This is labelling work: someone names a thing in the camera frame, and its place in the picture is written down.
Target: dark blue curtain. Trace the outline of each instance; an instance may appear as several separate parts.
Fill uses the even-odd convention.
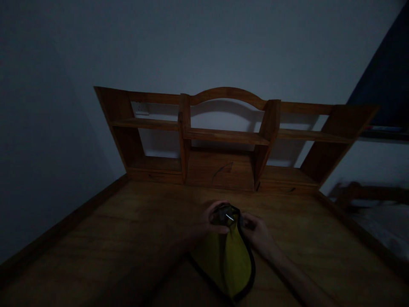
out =
[[[409,3],[366,68],[348,104],[378,104],[372,125],[402,127],[409,118]]]

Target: electrical outlet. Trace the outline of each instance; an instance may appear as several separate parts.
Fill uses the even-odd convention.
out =
[[[146,102],[131,101],[131,105],[135,115],[149,115],[149,109]]]

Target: arched wooden panel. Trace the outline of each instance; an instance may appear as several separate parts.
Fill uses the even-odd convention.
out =
[[[248,104],[251,104],[253,107],[261,111],[264,110],[265,104],[267,103],[266,100],[263,100],[259,96],[256,96],[246,90],[242,90],[236,87],[215,87],[213,89],[196,94],[195,96],[191,96],[190,105],[197,105],[207,100],[218,98],[241,100],[247,102]]]

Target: desk surface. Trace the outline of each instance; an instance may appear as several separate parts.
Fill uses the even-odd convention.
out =
[[[130,182],[3,289],[0,305],[78,306],[95,298],[181,231],[207,201],[217,199],[264,218],[284,252],[342,305],[401,306],[409,301],[409,287],[313,196]],[[298,306],[254,255],[254,287],[239,306]],[[151,303],[223,305],[186,259]]]

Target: yellow pouch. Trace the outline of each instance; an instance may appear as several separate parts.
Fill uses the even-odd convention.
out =
[[[251,290],[256,266],[241,231],[240,210],[231,206],[234,219],[226,235],[207,234],[190,253],[199,273],[229,302],[237,303]]]

